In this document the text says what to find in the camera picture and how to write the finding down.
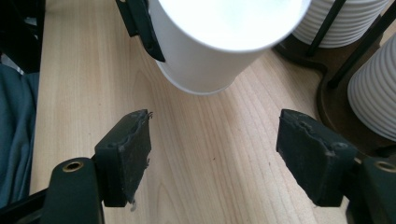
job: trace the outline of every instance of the white container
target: white container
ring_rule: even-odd
[[[222,91],[303,18],[311,0],[150,0],[163,74],[183,91]]]
[[[347,95],[362,123],[396,141],[396,35],[350,79]]]
[[[319,46],[327,49],[340,48],[359,40],[388,2],[389,0],[346,0]],[[310,45],[333,3],[334,0],[312,0],[293,35]]]

